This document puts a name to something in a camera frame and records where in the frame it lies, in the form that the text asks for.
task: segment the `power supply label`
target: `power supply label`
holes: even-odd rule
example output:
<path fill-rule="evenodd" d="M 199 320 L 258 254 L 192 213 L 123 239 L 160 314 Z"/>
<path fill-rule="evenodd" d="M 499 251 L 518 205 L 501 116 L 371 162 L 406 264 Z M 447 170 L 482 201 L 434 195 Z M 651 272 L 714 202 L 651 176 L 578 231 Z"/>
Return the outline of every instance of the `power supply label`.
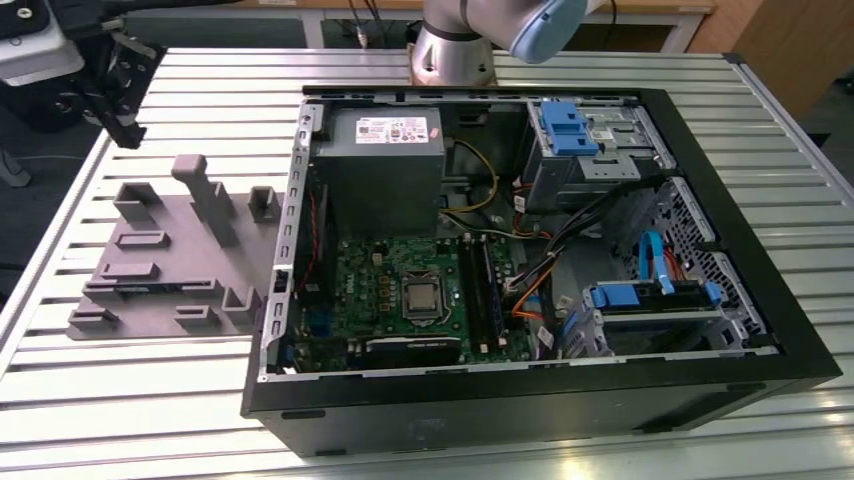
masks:
<path fill-rule="evenodd" d="M 357 143 L 427 143 L 426 117 L 363 117 L 357 122 Z"/>

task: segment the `green circuit board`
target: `green circuit board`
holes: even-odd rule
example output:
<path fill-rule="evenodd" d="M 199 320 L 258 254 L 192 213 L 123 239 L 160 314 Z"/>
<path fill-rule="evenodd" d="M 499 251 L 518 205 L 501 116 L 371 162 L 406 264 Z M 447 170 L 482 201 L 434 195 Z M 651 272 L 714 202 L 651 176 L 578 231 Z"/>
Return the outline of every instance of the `green circuit board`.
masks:
<path fill-rule="evenodd" d="M 525 330 L 510 331 L 507 345 L 494 352 L 473 351 L 469 342 L 465 295 L 458 266 L 458 239 L 345 240 L 338 244 L 337 302 L 329 335 L 357 338 L 373 335 L 435 334 L 461 338 L 461 364 L 525 361 L 530 340 Z M 498 278 L 514 275 L 510 245 L 490 241 Z M 407 279 L 430 275 L 441 285 L 442 315 L 430 321 L 405 316 Z M 315 352 L 325 370 L 346 368 L 341 355 Z"/>

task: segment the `slotted metal work surface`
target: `slotted metal work surface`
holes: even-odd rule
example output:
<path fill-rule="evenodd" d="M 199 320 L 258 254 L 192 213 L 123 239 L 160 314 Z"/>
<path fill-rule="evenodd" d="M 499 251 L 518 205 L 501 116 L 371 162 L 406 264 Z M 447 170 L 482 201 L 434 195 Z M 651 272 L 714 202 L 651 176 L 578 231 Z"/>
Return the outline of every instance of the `slotted metal work surface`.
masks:
<path fill-rule="evenodd" d="M 248 337 L 66 338 L 122 183 L 178 193 L 172 157 L 202 153 L 228 192 L 282 189 L 303 85 L 405 84 L 406 61 L 403 52 L 170 52 L 139 115 L 143 146 L 102 136 L 0 317 L 0 478 L 854 477 L 852 191 L 750 71 L 719 56 L 574 53 L 530 67 L 499 55 L 498 76 L 502 85 L 670 91 L 846 372 L 821 389 L 681 434 L 303 460 L 238 414 Z"/>

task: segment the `floor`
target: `floor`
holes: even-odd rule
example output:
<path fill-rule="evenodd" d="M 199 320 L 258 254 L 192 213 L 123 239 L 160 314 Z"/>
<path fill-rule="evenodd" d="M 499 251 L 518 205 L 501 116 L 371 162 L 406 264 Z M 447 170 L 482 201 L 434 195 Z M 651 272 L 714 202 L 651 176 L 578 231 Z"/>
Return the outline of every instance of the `floor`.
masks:
<path fill-rule="evenodd" d="M 131 19 L 130 27 L 132 32 L 136 30 L 146 38 L 171 46 L 304 46 L 296 23 L 295 28 L 283 28 L 282 24 L 271 22 L 247 29 L 227 20 L 206 20 L 219 23 L 214 26 L 207 23 L 204 28 L 195 29 L 188 22 Z M 357 39 L 349 33 L 351 27 L 350 24 L 325 22 L 331 48 L 358 47 Z M 192 37 L 180 33 L 188 31 L 194 32 Z M 406 22 L 389 26 L 390 47 L 406 45 L 405 32 Z M 854 95 L 846 93 L 841 84 L 829 89 L 802 125 L 808 133 L 830 134 L 822 150 L 854 183 Z M 20 275 L 14 267 L 30 261 L 98 133 L 99 129 L 83 121 L 59 133 L 35 133 L 0 108 L 0 146 L 22 158 L 20 163 L 32 175 L 27 188 L 15 189 L 0 184 L 0 303 L 11 294 Z"/>

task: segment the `motherboard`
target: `motherboard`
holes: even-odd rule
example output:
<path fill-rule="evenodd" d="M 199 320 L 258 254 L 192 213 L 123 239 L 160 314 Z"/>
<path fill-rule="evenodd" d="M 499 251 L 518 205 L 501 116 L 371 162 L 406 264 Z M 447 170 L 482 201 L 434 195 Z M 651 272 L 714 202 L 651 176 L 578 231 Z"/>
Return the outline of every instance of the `motherboard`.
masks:
<path fill-rule="evenodd" d="M 469 261 L 475 256 L 479 272 Z M 467 311 L 473 296 L 487 296 L 466 288 L 489 283 L 471 278 L 487 276 L 487 265 L 497 285 L 515 273 L 505 238 L 341 241 L 334 310 L 308 310 L 304 316 L 310 341 L 300 347 L 315 362 L 304 369 L 366 368 L 354 358 L 361 349 L 379 347 L 391 356 L 394 350 L 418 348 L 443 349 L 446 355 L 455 351 L 457 364 L 530 360 L 527 330 L 506 327 L 501 298 L 487 299 L 489 315 Z M 490 325 L 493 320 L 501 326 Z"/>

